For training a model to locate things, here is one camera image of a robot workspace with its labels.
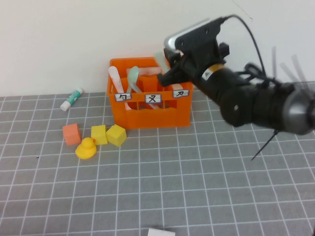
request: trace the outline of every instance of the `orange plastic basket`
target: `orange plastic basket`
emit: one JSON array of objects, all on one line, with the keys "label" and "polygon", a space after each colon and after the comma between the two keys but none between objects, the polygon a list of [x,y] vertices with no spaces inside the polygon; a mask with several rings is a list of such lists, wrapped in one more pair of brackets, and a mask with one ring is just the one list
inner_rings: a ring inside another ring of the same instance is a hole
[{"label": "orange plastic basket", "polygon": [[[158,67],[154,58],[112,59],[110,66],[115,66],[118,69],[124,92],[128,88],[127,69],[134,66],[138,66],[140,69]],[[179,91],[173,90],[172,86],[162,87],[156,74],[140,74],[137,86],[143,92],[131,92],[131,99],[126,100],[131,110],[126,110],[124,101],[116,101],[115,95],[118,93],[111,77],[108,75],[107,94],[115,124],[125,129],[189,126],[193,86],[192,83],[182,83],[181,85],[186,96],[176,97],[176,95],[179,95]],[[161,98],[159,103],[154,103],[154,105],[159,106],[157,109],[153,109],[146,103],[148,97],[154,94],[160,95]]]}]

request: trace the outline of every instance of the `black wire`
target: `black wire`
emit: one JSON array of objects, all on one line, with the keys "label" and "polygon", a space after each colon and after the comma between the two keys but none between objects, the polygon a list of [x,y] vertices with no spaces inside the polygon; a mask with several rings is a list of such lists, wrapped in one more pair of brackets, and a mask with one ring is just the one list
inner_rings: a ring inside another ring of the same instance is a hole
[{"label": "black wire", "polygon": [[236,18],[238,19],[239,21],[242,22],[242,24],[245,26],[245,28],[247,29],[248,33],[250,33],[251,35],[251,38],[252,38],[252,41],[254,43],[254,46],[256,48],[256,51],[257,51],[257,54],[258,54],[258,57],[259,57],[259,61],[260,61],[260,64],[261,64],[261,69],[262,69],[262,73],[263,75],[266,76],[266,70],[265,70],[265,66],[264,66],[264,63],[262,62],[262,58],[261,58],[261,54],[260,54],[260,51],[259,51],[259,48],[258,48],[258,45],[256,43],[256,40],[254,38],[254,35],[252,34],[252,31],[250,30],[250,28],[248,27],[248,25],[246,24],[246,22],[241,18],[239,17],[238,15],[229,15],[227,17],[225,17],[225,19],[230,19],[230,18]]}]

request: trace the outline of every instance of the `white wall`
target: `white wall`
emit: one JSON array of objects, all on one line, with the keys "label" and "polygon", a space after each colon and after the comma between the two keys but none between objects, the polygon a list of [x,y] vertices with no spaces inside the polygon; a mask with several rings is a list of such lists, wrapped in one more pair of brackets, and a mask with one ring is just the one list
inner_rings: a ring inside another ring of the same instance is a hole
[{"label": "white wall", "polygon": [[[150,56],[169,34],[231,13],[250,25],[269,72],[276,45],[278,62],[298,54],[314,80],[314,12],[314,0],[0,0],[0,96],[105,91],[111,58]],[[219,39],[233,69],[257,62],[237,21]]]}]

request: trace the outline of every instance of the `yellow duck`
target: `yellow duck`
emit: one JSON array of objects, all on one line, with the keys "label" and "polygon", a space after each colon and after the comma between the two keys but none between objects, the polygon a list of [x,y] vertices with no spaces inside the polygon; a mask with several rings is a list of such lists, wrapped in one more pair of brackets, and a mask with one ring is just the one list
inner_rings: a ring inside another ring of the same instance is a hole
[{"label": "yellow duck", "polygon": [[92,138],[85,138],[75,150],[75,154],[80,159],[89,159],[96,153],[96,145]]}]

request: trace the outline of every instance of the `yellow block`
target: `yellow block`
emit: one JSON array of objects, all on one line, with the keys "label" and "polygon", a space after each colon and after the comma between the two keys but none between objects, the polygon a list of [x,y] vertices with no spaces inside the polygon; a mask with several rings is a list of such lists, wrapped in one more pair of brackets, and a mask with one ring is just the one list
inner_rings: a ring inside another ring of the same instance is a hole
[{"label": "yellow block", "polygon": [[106,126],[92,126],[91,128],[91,138],[95,140],[95,145],[108,144],[106,137]]},{"label": "yellow block", "polygon": [[126,130],[120,126],[114,124],[106,132],[107,140],[113,145],[120,146],[127,138]]}]

